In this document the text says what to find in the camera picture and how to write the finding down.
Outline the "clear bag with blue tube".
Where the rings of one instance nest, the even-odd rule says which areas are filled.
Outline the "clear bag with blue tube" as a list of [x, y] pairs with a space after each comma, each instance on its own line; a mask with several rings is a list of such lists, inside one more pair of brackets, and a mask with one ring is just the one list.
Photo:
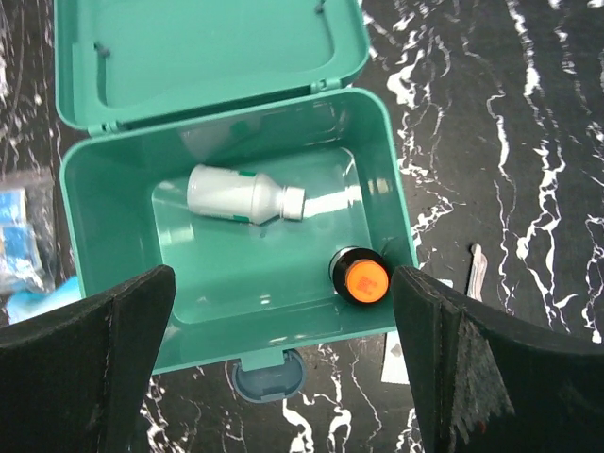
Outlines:
[[48, 168], [1, 178], [1, 293], [55, 288], [54, 178]]

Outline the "blue cotton swab bag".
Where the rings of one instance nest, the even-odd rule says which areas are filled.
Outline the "blue cotton swab bag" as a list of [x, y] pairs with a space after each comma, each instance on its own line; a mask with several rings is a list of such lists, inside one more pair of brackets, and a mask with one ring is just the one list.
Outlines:
[[77, 276], [68, 278], [48, 294], [20, 291], [8, 299], [6, 305], [8, 323], [14, 325], [51, 310], [60, 309], [81, 299]]

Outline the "teal medicine kit box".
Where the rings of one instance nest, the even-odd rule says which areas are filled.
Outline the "teal medicine kit box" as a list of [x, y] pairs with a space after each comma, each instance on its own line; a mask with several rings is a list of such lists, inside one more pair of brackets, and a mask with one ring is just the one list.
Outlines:
[[[59, 174], [80, 291], [174, 270], [156, 372], [233, 361], [265, 403], [302, 387], [300, 347], [394, 330], [390, 296], [352, 304], [328, 274], [348, 246], [417, 262], [389, 113], [354, 86], [357, 2], [58, 1], [54, 25], [57, 111], [88, 133]], [[304, 189], [303, 219], [190, 212], [199, 164]]]

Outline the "brown bottle orange cap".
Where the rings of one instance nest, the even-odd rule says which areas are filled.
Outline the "brown bottle orange cap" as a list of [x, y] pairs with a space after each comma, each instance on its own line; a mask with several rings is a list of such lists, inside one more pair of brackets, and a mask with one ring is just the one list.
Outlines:
[[391, 273], [384, 258], [369, 248], [339, 250], [331, 258], [328, 274], [335, 292], [352, 304], [375, 305], [390, 288]]

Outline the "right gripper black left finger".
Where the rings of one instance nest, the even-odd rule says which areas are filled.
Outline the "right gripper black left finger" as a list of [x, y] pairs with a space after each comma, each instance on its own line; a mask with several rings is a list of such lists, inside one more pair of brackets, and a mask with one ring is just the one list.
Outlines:
[[150, 269], [100, 294], [1, 329], [4, 452], [132, 452], [176, 296]]

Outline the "white disinfectant bottle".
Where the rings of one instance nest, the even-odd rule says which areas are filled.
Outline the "white disinfectant bottle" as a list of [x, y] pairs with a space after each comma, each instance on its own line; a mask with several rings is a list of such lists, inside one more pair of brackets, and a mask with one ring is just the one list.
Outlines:
[[302, 220], [305, 199], [304, 189], [280, 186], [265, 174], [203, 164], [193, 168], [186, 192], [192, 213], [254, 225]]

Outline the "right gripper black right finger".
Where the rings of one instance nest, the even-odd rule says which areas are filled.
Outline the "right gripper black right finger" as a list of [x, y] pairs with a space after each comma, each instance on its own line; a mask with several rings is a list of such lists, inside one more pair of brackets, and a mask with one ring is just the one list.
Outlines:
[[603, 348], [400, 266], [394, 317], [427, 452], [599, 452]]

